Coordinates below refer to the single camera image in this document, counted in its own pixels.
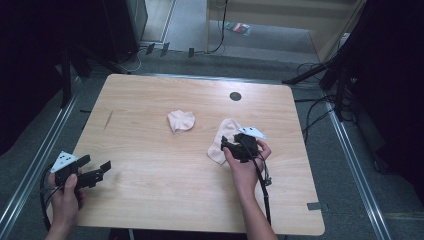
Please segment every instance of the finger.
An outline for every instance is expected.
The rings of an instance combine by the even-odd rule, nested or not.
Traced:
[[[71,202],[75,198],[75,186],[77,185],[77,175],[71,174],[68,179],[66,179],[65,190],[64,190],[64,200],[66,202]]]
[[[264,160],[267,159],[269,155],[271,155],[271,149],[268,147],[268,144],[266,144],[264,141],[258,139],[257,142],[258,142],[258,145],[261,146],[262,148],[261,154],[264,157]]]
[[[50,187],[56,187],[56,183],[55,183],[54,179],[55,179],[55,174],[50,173],[49,178],[48,178],[48,182],[49,182]]]
[[[80,193],[81,203],[82,203],[82,205],[84,205],[84,204],[85,204],[85,200],[86,200],[87,195],[86,195],[86,194],[85,194],[85,192],[84,192],[83,190],[81,190],[81,189],[79,189],[78,191],[79,191],[79,193]]]
[[[237,161],[234,159],[233,154],[231,153],[230,149],[228,149],[227,147],[224,147],[224,155],[225,155],[225,159],[227,159],[228,164],[230,164],[230,167],[233,168],[234,164]]]

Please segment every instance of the table leg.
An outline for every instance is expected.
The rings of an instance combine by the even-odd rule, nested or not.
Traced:
[[[134,240],[134,232],[133,232],[133,230],[130,228],[130,229],[128,229],[128,232],[130,234],[130,240]]]
[[[210,25],[210,0],[206,3],[206,23],[205,23],[205,53],[209,52],[209,25]]]

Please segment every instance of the white cloth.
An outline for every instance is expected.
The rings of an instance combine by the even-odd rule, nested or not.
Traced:
[[[174,134],[187,131],[194,126],[196,118],[192,112],[177,110],[168,113],[169,126]]]
[[[208,149],[208,156],[219,164],[225,162],[224,152],[221,151],[221,139],[225,136],[229,142],[234,142],[234,135],[238,134],[237,130],[241,126],[232,118],[224,119],[219,126],[218,132],[216,133],[215,139],[212,146]]]

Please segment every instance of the gray floor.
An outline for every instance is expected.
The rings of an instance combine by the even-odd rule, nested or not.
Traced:
[[[165,42],[170,43],[169,49],[203,51],[205,19],[205,0],[177,0],[165,38]],[[307,30],[246,24],[251,28],[249,36],[225,30],[223,47],[217,54],[293,63],[319,61]],[[209,50],[215,49],[220,40],[221,27],[217,21],[211,21]]]
[[[187,1],[177,0],[176,10],[178,10],[178,4],[184,2]],[[174,12],[173,17],[173,20],[178,19],[177,12]],[[178,32],[175,26],[170,27],[167,39],[171,39],[172,31]],[[203,39],[198,41],[199,39],[200,37],[196,41],[193,40],[193,44],[190,43],[188,44],[190,46],[188,46],[174,38],[173,41],[170,40],[170,47],[180,44],[181,49],[178,48],[177,50],[182,50],[195,46],[194,44],[197,42],[199,48],[201,48],[203,47]],[[304,47],[300,48],[304,49],[303,52],[309,52],[311,43],[309,42],[308,46],[308,42],[305,39],[302,44],[304,44]],[[297,52],[299,50],[297,48],[289,48],[287,47],[288,45],[284,46],[287,48],[286,52],[292,52],[293,54],[302,53],[302,51]],[[225,51],[227,54],[231,53],[228,49],[229,47]],[[285,55],[283,54],[284,51],[276,51],[278,54]],[[287,80],[297,75],[298,63],[314,61],[308,56],[300,55],[298,60],[291,61],[292,57],[289,57],[288,53],[282,58],[285,58],[286,61],[275,59],[272,54],[268,56],[268,60],[265,60],[249,59],[248,55],[231,57],[199,54],[193,58],[188,58],[187,53],[180,52],[168,52],[166,56],[160,57],[160,53],[160,50],[155,50],[151,55],[145,55],[145,52],[140,52],[141,67],[133,74],[153,73],[205,76],[207,78],[247,78],[268,84],[280,84],[280,80]],[[135,68],[138,64],[137,58],[134,57],[125,63],[125,66]],[[88,114],[81,113],[80,110],[92,109],[104,80],[110,74],[108,70],[101,66],[93,65],[93,67],[94,70],[90,78],[83,81],[83,88],[75,107],[48,157],[48,163],[53,162],[62,150],[73,151],[82,128],[88,119]],[[295,99],[322,96],[318,81],[314,78],[293,87],[293,93]],[[0,204],[3,211],[8,199],[19,187],[20,180],[25,175],[51,124],[54,122],[59,111],[60,101],[61,94],[58,93],[27,127],[13,148],[0,156],[0,186],[2,189],[0,192]],[[310,105],[311,103],[296,104],[302,127],[305,126],[306,114]],[[317,118],[325,111],[324,104],[318,105],[312,112],[311,119]],[[418,201],[412,186],[398,175],[382,175],[376,172],[371,154],[355,124],[344,123],[344,126],[349,133],[350,141],[355,148],[375,198],[383,215],[386,217],[385,220],[392,239],[423,239],[424,218],[422,213],[424,208]],[[329,207],[328,210],[323,212],[326,231],[320,237],[289,236],[288,239],[376,239],[330,118],[326,117],[317,123],[309,134],[306,148],[317,194],[320,202],[327,204]],[[25,205],[18,215],[16,223],[11,229],[8,239],[42,239],[45,234],[38,202],[37,180],[35,187],[32,188]],[[77,228],[72,239],[107,239],[108,234],[109,229],[80,227]]]

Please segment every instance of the table surface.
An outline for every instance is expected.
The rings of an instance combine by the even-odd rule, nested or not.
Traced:
[[[167,114],[175,110],[193,112],[191,130],[171,132]],[[74,151],[90,154],[84,171],[112,162],[104,180],[85,190],[79,225],[245,232],[229,165],[207,156],[226,118],[267,135],[274,231],[321,235],[321,211],[307,207],[318,198],[289,87],[129,75],[108,77]],[[256,197],[264,210],[259,184]]]

